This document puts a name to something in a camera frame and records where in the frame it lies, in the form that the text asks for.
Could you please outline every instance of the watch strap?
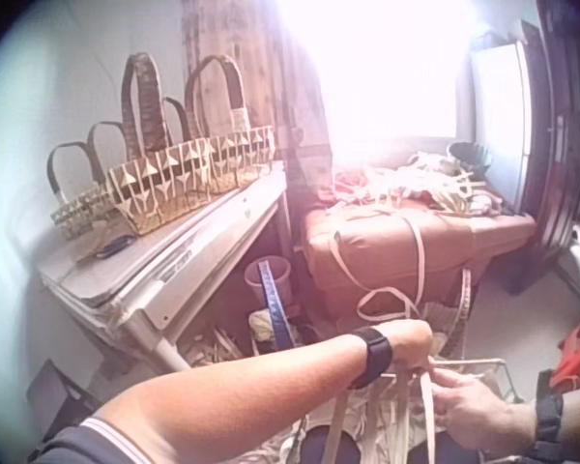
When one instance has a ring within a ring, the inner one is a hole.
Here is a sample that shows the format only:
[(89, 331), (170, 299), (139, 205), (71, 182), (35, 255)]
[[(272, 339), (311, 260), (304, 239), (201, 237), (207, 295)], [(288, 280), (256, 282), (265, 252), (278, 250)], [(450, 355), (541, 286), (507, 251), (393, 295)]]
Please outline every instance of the watch strap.
[(536, 441), (521, 463), (563, 462), (563, 445), (557, 443), (563, 415), (563, 397), (559, 394), (545, 396), (536, 403), (536, 414)]
[(351, 389), (362, 389), (380, 377), (391, 365), (393, 349), (387, 338), (371, 327), (362, 327), (351, 334), (362, 339), (367, 348), (365, 371), (350, 386)]

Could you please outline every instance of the basket handle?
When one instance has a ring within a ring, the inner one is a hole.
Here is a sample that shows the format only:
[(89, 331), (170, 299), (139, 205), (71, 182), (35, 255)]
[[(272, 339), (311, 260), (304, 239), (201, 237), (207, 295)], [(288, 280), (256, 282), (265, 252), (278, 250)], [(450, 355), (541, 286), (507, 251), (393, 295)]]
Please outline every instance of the basket handle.
[[(140, 127), (144, 151), (139, 146), (137, 125), (131, 101), (131, 84), (135, 77), (139, 101)], [(127, 141), (127, 160), (164, 150), (169, 146), (167, 125), (161, 103), (159, 73), (148, 53), (136, 53), (127, 59), (121, 89), (123, 130)]]
[(95, 156), (95, 158), (99, 159), (99, 154), (97, 152), (97, 147), (95, 147), (95, 133), (99, 126), (112, 126), (123, 136), (123, 141), (125, 142), (125, 146), (127, 146), (127, 139), (125, 138), (125, 131), (123, 130), (122, 123), (118, 123), (116, 121), (99, 121), (98, 123), (93, 124), (93, 126), (88, 131), (88, 138), (86, 138), (86, 145), (88, 146), (88, 150), (91, 154)]
[(227, 55), (209, 55), (204, 58), (195, 70), (191, 73), (185, 86), (185, 110), (187, 113), (188, 131), (191, 137), (200, 138), (203, 136), (197, 118), (195, 116), (195, 104), (193, 91), (195, 82), (202, 71), (213, 61), (217, 61), (225, 75), (225, 85), (230, 98), (231, 120), (233, 131), (243, 131), (249, 129), (249, 118), (245, 108), (245, 95), (243, 92), (243, 81), (236, 62)]
[(67, 204), (67, 197), (60, 189), (60, 185), (56, 180), (56, 174), (54, 172), (54, 156), (58, 150), (69, 147), (77, 147), (84, 152), (86, 158), (88, 158), (88, 162), (90, 163), (90, 170), (93, 175), (93, 180), (97, 184), (100, 185), (105, 182), (105, 174), (103, 174), (99, 158), (97, 158), (96, 153), (90, 151), (88, 145), (86, 145), (84, 142), (61, 143), (49, 153), (49, 157), (47, 158), (47, 179), (49, 180), (49, 186), (51, 187), (51, 191), (54, 192), (54, 195), (56, 196), (56, 199), (61, 206)]
[[(178, 100), (174, 100), (171, 97), (163, 97), (163, 101), (170, 103), (176, 110), (176, 113), (178, 114), (178, 120), (181, 123), (181, 132), (183, 133), (183, 141), (187, 142), (191, 140), (191, 137), (189, 136), (189, 126), (187, 125), (187, 115), (185, 114), (185, 109), (183, 108), (183, 105)], [(172, 143), (172, 135), (170, 134), (169, 128), (167, 130), (167, 139), (170, 146), (174, 145)]]

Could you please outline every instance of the wooden panel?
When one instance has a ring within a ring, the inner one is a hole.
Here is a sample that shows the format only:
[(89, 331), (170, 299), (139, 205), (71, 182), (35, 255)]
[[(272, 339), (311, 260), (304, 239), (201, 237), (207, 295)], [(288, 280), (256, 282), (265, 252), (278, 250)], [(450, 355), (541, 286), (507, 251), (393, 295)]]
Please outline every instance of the wooden panel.
[[(320, 82), (307, 52), (270, 0), (183, 0), (183, 30), (186, 80), (205, 56), (231, 56), (243, 75), (251, 123), (275, 125), (292, 222), (298, 224), (302, 211), (330, 192), (333, 183)], [(195, 93), (202, 129), (207, 134), (230, 131), (221, 69), (211, 66), (200, 80)]]

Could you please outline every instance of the bag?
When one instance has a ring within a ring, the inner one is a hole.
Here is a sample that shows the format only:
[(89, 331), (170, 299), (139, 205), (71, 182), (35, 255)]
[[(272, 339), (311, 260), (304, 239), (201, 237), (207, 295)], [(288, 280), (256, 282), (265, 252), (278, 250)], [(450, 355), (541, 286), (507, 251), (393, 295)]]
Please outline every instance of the bag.
[[(202, 71), (214, 61), (220, 64), (225, 76), (232, 132), (202, 138), (204, 134), (195, 114), (194, 89)], [(270, 172), (275, 155), (274, 129), (273, 126), (251, 127), (241, 73), (232, 58), (226, 55), (209, 55), (198, 64), (185, 87), (185, 110), (191, 138), (203, 139), (205, 142), (202, 146), (210, 147), (211, 193), (244, 189)]]
[[(134, 77), (143, 147), (139, 144), (131, 103)], [(183, 136), (189, 137), (182, 106), (172, 99), (165, 101), (176, 108)], [(108, 174), (114, 202), (138, 235), (147, 234), (211, 202), (208, 140), (201, 138), (173, 145), (162, 105), (154, 61), (147, 53), (130, 56), (122, 86), (128, 162), (111, 168)]]
[[(49, 153), (49, 157), (47, 158), (47, 179), (60, 205), (50, 216), (54, 224), (62, 229), (67, 240), (75, 239), (92, 231), (93, 222), (95, 221), (111, 221), (120, 216), (112, 201), (112, 188), (105, 179), (105, 174), (103, 173), (99, 155), (95, 147), (95, 131), (97, 127), (102, 125), (115, 127), (121, 134), (124, 134), (120, 123), (101, 121), (90, 128), (86, 143), (61, 143)], [(69, 147), (77, 147), (84, 152), (90, 163), (90, 170), (95, 181), (95, 185), (92, 188), (80, 193), (70, 201), (67, 200), (65, 194), (60, 189), (53, 166), (56, 152)]]

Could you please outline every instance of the finger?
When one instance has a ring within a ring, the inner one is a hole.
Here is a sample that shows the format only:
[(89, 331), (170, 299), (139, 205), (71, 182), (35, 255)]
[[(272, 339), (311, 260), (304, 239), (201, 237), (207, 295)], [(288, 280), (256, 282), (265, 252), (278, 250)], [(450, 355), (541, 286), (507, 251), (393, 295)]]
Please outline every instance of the finger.
[(447, 413), (447, 407), (443, 403), (434, 402), (434, 414), (441, 416)]
[(434, 407), (447, 409), (455, 401), (455, 391), (437, 384), (432, 384), (432, 396), (434, 397)]
[(436, 415), (434, 415), (434, 423), (438, 427), (447, 428), (447, 425), (449, 425), (449, 420), (448, 420), (447, 414), (436, 414)]
[(435, 368), (432, 372), (432, 382), (442, 387), (462, 387), (471, 381), (472, 377), (458, 374), (453, 370)]

